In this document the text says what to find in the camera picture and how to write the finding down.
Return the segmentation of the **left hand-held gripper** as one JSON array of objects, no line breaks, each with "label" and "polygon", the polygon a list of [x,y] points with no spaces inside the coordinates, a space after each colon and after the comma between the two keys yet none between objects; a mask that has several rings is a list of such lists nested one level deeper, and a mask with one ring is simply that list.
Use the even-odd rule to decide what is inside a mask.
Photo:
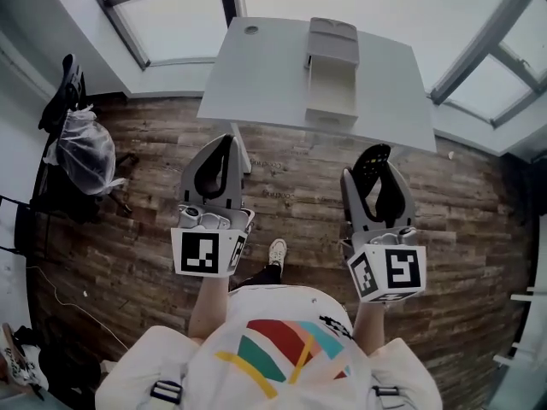
[{"label": "left hand-held gripper", "polygon": [[204,146],[185,168],[179,222],[171,230],[174,270],[196,277],[230,277],[243,254],[255,212],[241,207],[243,162],[238,140],[224,134]]}]

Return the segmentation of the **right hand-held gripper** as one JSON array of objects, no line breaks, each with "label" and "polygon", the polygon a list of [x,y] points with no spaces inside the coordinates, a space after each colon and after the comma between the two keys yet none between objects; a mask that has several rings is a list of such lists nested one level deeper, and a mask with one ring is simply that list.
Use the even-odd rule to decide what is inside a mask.
[{"label": "right hand-held gripper", "polygon": [[361,303],[400,302],[426,289],[426,248],[417,244],[415,201],[402,174],[387,162],[375,215],[367,197],[377,181],[343,170],[344,217],[354,234],[342,250]]}]

